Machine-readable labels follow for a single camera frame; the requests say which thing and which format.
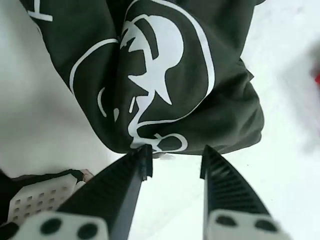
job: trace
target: black dot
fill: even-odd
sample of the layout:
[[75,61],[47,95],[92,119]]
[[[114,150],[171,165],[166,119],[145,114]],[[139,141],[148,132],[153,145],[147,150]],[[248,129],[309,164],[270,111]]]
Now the black dot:
[[50,235],[57,232],[62,224],[59,218],[51,218],[41,225],[40,231],[43,235]]
[[275,225],[267,220],[258,220],[254,226],[257,229],[265,230],[268,232],[276,233],[278,231]]
[[98,232],[98,227],[94,223],[87,223],[82,225],[78,230],[78,237],[80,239],[91,239]]
[[221,225],[225,225],[225,226],[229,226],[229,227],[235,227],[237,226],[237,223],[235,222],[235,220],[233,220],[231,217],[229,216],[224,216],[224,215],[220,215],[217,217],[217,219],[215,220],[218,224]]

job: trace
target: dark green bag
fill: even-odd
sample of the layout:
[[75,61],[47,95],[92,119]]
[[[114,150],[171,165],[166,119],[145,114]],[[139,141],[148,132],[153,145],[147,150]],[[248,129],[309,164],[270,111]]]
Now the dark green bag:
[[21,2],[111,150],[227,153],[261,139],[263,113],[240,59],[257,0]]

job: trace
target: red object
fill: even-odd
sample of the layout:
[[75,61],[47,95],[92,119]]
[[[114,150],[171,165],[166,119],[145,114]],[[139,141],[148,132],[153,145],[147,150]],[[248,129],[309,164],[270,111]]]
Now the red object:
[[320,85],[320,74],[316,76],[315,82]]

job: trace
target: white snow surface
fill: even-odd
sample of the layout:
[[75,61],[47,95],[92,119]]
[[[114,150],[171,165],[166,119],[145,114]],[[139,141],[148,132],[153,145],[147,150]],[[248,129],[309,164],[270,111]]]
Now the white snow surface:
[[[242,58],[255,75],[259,144],[225,155],[294,240],[320,236],[320,1],[267,0]],[[89,169],[120,155],[96,137],[18,0],[0,0],[0,168],[10,177]],[[167,155],[143,183],[130,240],[201,240],[201,157]]]

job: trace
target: perforated white panel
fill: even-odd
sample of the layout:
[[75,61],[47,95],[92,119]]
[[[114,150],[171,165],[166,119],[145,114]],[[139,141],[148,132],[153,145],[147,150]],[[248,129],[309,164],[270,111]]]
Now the perforated white panel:
[[56,210],[75,190],[71,174],[23,187],[10,201],[8,222],[21,225],[26,218]]

